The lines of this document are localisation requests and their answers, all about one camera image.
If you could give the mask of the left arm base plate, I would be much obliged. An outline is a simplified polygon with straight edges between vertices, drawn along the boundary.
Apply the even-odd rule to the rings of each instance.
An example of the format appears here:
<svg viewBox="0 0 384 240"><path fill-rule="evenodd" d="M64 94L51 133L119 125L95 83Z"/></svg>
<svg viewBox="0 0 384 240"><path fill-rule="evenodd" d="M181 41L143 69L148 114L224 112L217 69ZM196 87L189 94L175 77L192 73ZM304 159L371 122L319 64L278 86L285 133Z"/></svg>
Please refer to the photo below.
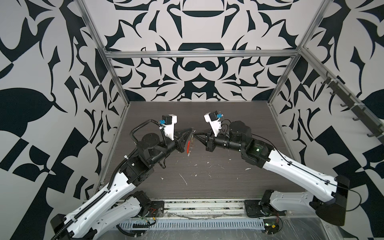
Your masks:
<svg viewBox="0 0 384 240"><path fill-rule="evenodd" d="M143 209L142 216L144 217L159 217L164 213L164 201L152 201Z"/></svg>

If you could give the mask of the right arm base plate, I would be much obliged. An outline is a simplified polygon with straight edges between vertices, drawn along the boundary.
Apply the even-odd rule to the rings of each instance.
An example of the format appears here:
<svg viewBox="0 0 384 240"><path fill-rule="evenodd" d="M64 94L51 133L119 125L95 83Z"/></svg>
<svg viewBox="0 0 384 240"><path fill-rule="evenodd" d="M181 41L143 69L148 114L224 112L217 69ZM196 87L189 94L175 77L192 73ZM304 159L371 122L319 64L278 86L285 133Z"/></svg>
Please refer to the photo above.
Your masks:
<svg viewBox="0 0 384 240"><path fill-rule="evenodd" d="M246 215L249 218L268 217L270 213L263 210L263 206L259 200L245 200L244 201Z"/></svg>

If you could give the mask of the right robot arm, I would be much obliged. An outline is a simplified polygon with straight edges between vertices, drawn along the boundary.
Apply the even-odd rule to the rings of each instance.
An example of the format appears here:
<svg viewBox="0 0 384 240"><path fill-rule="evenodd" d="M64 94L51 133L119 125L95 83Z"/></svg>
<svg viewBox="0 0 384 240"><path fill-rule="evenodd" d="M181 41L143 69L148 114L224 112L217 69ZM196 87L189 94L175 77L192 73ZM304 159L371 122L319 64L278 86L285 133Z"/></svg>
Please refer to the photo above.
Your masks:
<svg viewBox="0 0 384 240"><path fill-rule="evenodd" d="M344 176L329 176L317 172L282 154L273 144L254 138L252 129L242 121L230 123L227 133L217 124L197 132L194 138L208 152L216 148L240 152L241 158L252 166L276 173L305 189L301 199L270 196L268 204L277 211L291 210L302 205L313 210L325 222L344 226L350 181Z"/></svg>

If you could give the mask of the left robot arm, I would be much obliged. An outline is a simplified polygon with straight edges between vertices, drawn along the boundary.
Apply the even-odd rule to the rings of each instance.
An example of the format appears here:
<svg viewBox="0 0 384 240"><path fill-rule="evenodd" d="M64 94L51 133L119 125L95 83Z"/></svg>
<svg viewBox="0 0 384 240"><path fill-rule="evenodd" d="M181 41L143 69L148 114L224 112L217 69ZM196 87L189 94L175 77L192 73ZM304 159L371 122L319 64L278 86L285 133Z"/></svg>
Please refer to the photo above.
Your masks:
<svg viewBox="0 0 384 240"><path fill-rule="evenodd" d="M67 215L51 220L54 240L96 240L128 218L145 216L151 200L143 191L135 191L154 165L172 152L184 152L192 128L179 130L174 138L149 133L114 170L110 182L82 206Z"/></svg>

